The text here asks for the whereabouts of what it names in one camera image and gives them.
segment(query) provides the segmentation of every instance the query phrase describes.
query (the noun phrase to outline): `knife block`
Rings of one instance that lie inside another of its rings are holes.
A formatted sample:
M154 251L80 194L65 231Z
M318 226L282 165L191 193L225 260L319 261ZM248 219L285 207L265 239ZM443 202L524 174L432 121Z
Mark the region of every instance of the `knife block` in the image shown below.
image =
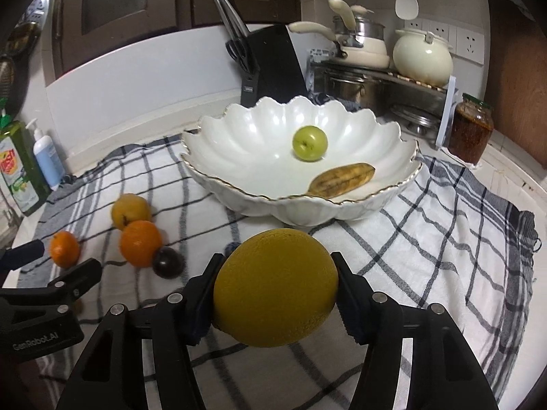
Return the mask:
M241 71L241 105L251 108L262 97L288 103L307 95L293 43L284 24L251 32L247 37L254 73Z

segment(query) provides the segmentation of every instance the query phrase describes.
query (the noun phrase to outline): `blue lotion bottle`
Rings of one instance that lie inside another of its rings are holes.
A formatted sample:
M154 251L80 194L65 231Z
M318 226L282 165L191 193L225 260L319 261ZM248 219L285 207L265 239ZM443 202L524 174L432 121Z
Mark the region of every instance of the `blue lotion bottle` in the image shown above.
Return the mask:
M36 119L31 120L27 125L27 129L33 128L35 124ZM51 140L51 137L44 135L41 129L35 128L34 138L35 144L32 151L34 152L46 182L49 187L55 191L59 187L61 179L66 174L65 168L61 163L61 159L57 154L57 150L55 149L55 145L53 140Z

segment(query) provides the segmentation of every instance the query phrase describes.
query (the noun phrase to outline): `dish soap bottle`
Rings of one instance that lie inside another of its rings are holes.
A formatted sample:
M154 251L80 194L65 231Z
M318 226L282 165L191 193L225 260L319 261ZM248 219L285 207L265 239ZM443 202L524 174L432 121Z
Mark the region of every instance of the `dish soap bottle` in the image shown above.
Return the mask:
M27 129L31 131L32 128L35 128L35 124L36 119L32 119L28 122ZM34 152L46 182L49 187L55 191L59 187L61 179L66 174L65 168L63 168L63 164L61 163L61 159L57 154L57 150L55 149L55 145L53 140L51 140L51 137L44 135L40 128L35 128L34 138L35 144L32 151Z
M34 155L23 122L12 119L2 110L0 119L0 171L15 202L25 216L30 216L47 199L50 190Z

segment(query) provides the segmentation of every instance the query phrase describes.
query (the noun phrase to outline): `brown banana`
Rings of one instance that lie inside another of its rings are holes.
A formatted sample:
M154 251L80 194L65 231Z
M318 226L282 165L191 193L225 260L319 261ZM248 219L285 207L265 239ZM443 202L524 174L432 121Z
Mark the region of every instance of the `brown banana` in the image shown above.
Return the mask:
M375 171L368 163L333 168L313 179L306 194L332 199L363 186L373 178Z

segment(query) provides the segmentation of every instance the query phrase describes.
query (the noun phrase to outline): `gold rim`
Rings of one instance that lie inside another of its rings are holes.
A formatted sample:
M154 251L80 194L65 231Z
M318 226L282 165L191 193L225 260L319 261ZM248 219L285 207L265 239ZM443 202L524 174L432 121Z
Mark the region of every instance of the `gold rim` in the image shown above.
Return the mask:
M305 98L303 97L302 95L298 95L296 96L295 98L299 98L299 97L302 97L302 98ZM340 103L339 101L337 100L331 100L331 101L328 101L327 103L331 103L331 102L337 102L337 103ZM226 108L224 109L224 112L222 114L222 116L220 117L217 117L218 119L222 119L223 117L226 116L226 112L228 111L228 108L231 106L231 105L234 105L234 104L237 104L237 103L231 103L230 105L226 106ZM203 117L201 117L199 120L198 120L198 132L195 134L195 135L198 135L199 133L201 133L201 119ZM401 130L399 128L399 140L401 140L401 142L403 141L402 138L401 138ZM416 155L418 154L419 152L419 143L417 140L414 140L415 144L416 144L416 147L414 149L414 152L412 153L412 156L410 157L410 162L414 162L415 159L416 159ZM420 172L420 170L422 169L423 167L423 162L419 162L419 165L418 167L416 168L416 170L410 174L406 179L402 180L401 182L398 182L396 184L393 184L393 185L388 185L384 188L382 188L381 190L378 190L378 191L375 191L369 195L367 195L366 197L363 197L362 199L357 199L357 200L350 200L350 199L347 199L347 200L344 200L344 201L340 201L340 202L333 202L332 200L330 199L325 199L323 197L318 197L316 195L309 195L309 194L295 194L295 195L288 195L286 197L279 197L277 199L272 199L270 197L267 197L267 195L256 195L256 194L250 194L244 190L242 190L241 188L238 188L237 186L234 186L233 184L223 180L223 179L220 179L218 177L215 177L215 176L210 176L208 174L205 174L199 170L197 170L196 168L194 168L194 166L188 162L185 158L185 155L191 155L192 152L190 150L190 148L188 147L188 145L186 144L186 142L184 141L184 137L181 133L181 143L182 145L187 149L188 151L188 154L180 154L180 158L181 160L184 162L184 164L190 169L192 170L193 172L197 173L197 174L200 174L201 176L203 176L204 178L206 179L209 179L209 180L214 180L216 182L220 182L221 184L223 184L225 187L227 188L231 188L235 191L238 191L248 197L251 197L251 198L254 198L254 199L264 199L265 201L268 201L268 202L279 202L279 201L283 201L283 200L292 200L292 199L301 199L301 198L309 198L309 199L319 199L319 200L322 200L322 201L325 201L325 202L328 202L328 203L332 203L333 205L344 205L346 203L360 203L360 202L364 202L368 199L371 199L373 197L376 197L378 194L382 194L384 192L386 192L387 190L393 190L393 189L396 189L396 188L399 188L400 186L403 186L407 183L409 183L412 179L414 179L416 176L418 176L418 173Z

